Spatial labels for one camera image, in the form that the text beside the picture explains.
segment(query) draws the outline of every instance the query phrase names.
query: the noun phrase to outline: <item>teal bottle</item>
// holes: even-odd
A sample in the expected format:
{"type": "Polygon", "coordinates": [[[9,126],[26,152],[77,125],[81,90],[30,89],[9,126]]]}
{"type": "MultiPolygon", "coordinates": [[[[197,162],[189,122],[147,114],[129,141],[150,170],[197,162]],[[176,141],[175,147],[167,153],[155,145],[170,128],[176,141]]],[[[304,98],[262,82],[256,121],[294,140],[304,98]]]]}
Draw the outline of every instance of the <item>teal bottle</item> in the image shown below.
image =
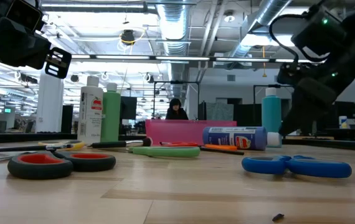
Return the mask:
{"type": "Polygon", "coordinates": [[[102,134],[100,142],[118,140],[120,131],[121,95],[116,92],[116,83],[107,84],[107,92],[103,94],[102,134]]]}
{"type": "Polygon", "coordinates": [[[276,88],[267,88],[262,99],[262,126],[268,132],[268,147],[282,146],[281,136],[277,134],[282,125],[282,99],[276,93],[276,88]]]}

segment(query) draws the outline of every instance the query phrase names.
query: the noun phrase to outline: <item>person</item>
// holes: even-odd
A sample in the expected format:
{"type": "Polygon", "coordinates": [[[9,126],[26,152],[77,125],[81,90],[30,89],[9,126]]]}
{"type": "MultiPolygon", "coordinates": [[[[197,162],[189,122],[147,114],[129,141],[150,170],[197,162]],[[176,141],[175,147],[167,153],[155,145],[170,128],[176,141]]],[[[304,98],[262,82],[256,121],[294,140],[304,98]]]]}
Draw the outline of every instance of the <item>person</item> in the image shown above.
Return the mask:
{"type": "Polygon", "coordinates": [[[182,107],[182,104],[179,99],[172,99],[169,102],[168,112],[166,113],[166,119],[189,119],[185,110],[182,107]]]}

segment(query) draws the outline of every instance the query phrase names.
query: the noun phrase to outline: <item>wooden tabletop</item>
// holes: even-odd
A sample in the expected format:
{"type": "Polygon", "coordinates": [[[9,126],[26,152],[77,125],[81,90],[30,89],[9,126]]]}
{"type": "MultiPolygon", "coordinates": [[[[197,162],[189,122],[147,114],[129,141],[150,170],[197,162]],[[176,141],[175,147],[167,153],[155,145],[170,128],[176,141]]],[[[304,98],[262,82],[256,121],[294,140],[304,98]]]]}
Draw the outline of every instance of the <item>wooden tabletop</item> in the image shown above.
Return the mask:
{"type": "Polygon", "coordinates": [[[56,180],[17,179],[0,163],[0,223],[263,224],[282,213],[281,223],[355,224],[355,151],[284,146],[245,155],[348,162],[347,179],[250,174],[242,156],[214,152],[196,159],[104,153],[116,157],[113,170],[56,180]]]}

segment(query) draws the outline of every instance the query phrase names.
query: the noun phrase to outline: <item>pink box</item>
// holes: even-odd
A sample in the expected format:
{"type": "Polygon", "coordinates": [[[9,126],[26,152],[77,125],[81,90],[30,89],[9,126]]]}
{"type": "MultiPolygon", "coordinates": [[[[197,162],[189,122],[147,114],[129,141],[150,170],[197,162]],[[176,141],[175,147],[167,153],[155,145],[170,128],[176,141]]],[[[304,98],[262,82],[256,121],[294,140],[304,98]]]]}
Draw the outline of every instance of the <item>pink box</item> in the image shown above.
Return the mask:
{"type": "Polygon", "coordinates": [[[146,120],[146,135],[159,142],[196,142],[203,145],[202,131],[206,127],[236,127],[236,121],[146,120]]]}

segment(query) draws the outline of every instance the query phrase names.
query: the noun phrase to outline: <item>green handle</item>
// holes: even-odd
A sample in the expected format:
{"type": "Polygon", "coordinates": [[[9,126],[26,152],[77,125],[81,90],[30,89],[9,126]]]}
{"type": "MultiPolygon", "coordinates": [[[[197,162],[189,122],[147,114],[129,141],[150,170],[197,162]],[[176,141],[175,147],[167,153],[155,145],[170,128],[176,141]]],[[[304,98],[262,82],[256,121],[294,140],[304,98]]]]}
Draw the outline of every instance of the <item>green handle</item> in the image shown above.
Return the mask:
{"type": "Polygon", "coordinates": [[[153,157],[197,157],[199,147],[131,147],[132,153],[153,157]]]}

